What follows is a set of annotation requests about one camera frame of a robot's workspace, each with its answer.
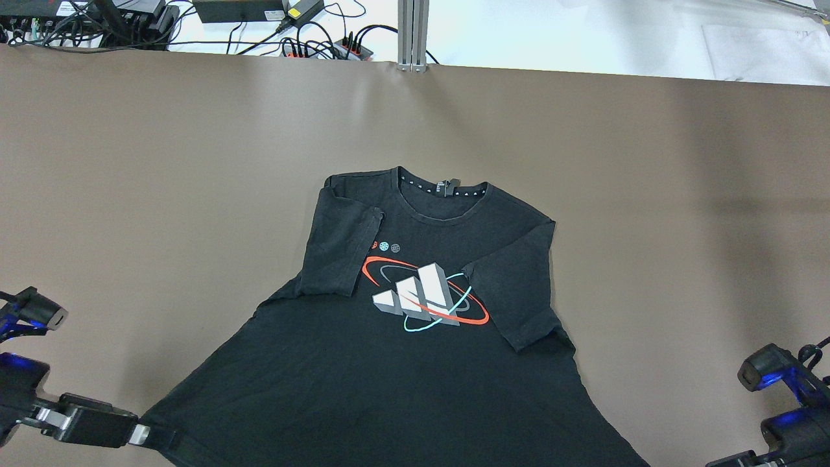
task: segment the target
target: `t-shirt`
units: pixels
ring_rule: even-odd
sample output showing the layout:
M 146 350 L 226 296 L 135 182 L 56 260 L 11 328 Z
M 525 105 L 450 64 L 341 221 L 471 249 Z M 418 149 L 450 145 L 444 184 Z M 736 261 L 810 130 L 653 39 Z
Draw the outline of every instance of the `t-shirt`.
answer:
M 490 183 L 332 175 L 300 273 L 142 423 L 180 466 L 646 465 L 579 379 L 553 233 Z

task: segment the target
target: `black box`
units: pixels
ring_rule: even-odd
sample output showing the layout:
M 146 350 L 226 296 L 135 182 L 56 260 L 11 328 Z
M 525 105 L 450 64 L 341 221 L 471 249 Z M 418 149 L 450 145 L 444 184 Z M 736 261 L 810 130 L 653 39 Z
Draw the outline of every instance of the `black box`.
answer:
M 112 0 L 114 5 L 120 5 L 121 12 L 148 13 L 159 17 L 164 10 L 164 0 Z M 87 0 L 78 0 L 76 4 L 84 7 Z M 94 16 L 97 14 L 95 5 L 90 5 L 85 12 Z M 40 17 L 60 18 L 68 17 L 76 12 L 70 2 L 63 0 L 0 0 L 0 16 L 3 17 Z
M 282 21 L 288 0 L 193 0 L 202 22 Z

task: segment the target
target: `adidas logo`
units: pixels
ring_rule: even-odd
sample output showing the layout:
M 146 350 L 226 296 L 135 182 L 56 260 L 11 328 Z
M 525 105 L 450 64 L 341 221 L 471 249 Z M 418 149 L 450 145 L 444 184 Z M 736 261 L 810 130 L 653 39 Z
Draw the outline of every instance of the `adidas logo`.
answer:
M 410 277 L 395 283 L 397 292 L 387 290 L 372 296 L 378 310 L 393 315 L 406 315 L 423 321 L 437 321 L 441 324 L 458 326 L 459 322 L 444 319 L 430 311 L 456 316 L 447 276 L 436 263 L 418 268 L 417 277 Z

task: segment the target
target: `clothing tag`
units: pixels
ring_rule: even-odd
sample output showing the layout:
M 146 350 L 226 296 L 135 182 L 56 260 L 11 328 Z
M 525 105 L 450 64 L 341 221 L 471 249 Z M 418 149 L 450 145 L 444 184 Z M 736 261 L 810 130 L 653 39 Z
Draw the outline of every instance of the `clothing tag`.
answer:
M 265 10 L 266 21 L 282 21 L 286 19 L 286 12 L 282 10 Z
M 456 188 L 461 184 L 459 179 L 443 180 L 435 185 L 435 195 L 448 198 L 455 194 Z

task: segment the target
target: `shirt sleeve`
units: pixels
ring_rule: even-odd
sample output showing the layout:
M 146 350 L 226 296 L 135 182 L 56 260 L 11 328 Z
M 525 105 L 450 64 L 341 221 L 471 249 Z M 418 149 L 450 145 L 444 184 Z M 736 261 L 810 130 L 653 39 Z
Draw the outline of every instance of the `shirt sleeve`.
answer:
M 462 269 L 496 329 L 516 351 L 562 326 L 550 307 L 548 256 L 554 226 L 548 220 Z
M 380 208 L 338 196 L 327 179 L 317 197 L 302 270 L 260 307 L 302 295 L 350 297 L 382 219 Z

